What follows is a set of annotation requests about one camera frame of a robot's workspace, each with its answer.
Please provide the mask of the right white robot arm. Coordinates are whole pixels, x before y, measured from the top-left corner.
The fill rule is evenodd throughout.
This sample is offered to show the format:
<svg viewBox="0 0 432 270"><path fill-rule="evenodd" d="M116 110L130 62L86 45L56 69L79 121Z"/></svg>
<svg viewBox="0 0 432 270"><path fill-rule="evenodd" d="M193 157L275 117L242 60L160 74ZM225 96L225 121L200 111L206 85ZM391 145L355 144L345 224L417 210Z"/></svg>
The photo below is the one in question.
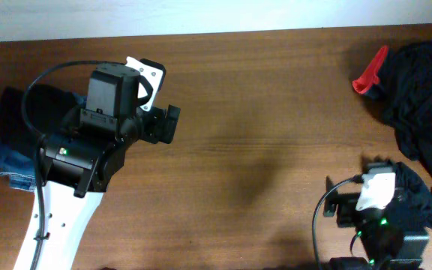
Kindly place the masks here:
<svg viewBox="0 0 432 270"><path fill-rule="evenodd" d="M420 270L422 254L429 242L425 229L405 230L400 223L389 219L387 211L377 208L363 211L356 210L358 193L338 193L338 188L348 183L362 182L358 177L333 184L330 178L325 180L326 192L319 200L313 213L317 218L320 209L326 217L336 217L340 228L353 228L350 247L360 240L367 257L347 256L331 258L320 262L317 247L313 249L319 269L330 270Z"/></svg>

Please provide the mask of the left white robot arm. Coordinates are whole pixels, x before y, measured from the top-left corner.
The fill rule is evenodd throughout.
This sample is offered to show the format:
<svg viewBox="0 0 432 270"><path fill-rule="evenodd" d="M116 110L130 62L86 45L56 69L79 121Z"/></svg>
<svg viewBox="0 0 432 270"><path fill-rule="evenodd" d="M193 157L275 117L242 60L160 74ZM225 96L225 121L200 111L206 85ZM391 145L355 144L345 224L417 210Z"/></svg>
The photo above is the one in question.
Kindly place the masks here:
<svg viewBox="0 0 432 270"><path fill-rule="evenodd" d="M153 105L166 69L148 60L94 61L84 106L50 135L37 135L31 220L15 269L70 269L83 233L137 141L170 144L181 110Z"/></svg>

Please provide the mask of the black t-shirt with logo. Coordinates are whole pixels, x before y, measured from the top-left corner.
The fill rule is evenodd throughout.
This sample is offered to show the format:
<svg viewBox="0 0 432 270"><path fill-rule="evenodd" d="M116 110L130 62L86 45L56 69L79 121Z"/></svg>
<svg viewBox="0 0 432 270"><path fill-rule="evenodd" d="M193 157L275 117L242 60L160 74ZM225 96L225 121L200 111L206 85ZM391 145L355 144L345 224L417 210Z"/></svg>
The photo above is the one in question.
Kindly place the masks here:
<svg viewBox="0 0 432 270"><path fill-rule="evenodd" d="M36 137L26 127L21 110L23 91L7 87L0 98L0 143L28 158L34 156ZM51 85L36 85L28 95L29 121L44 134L58 130L65 115L85 97Z"/></svg>

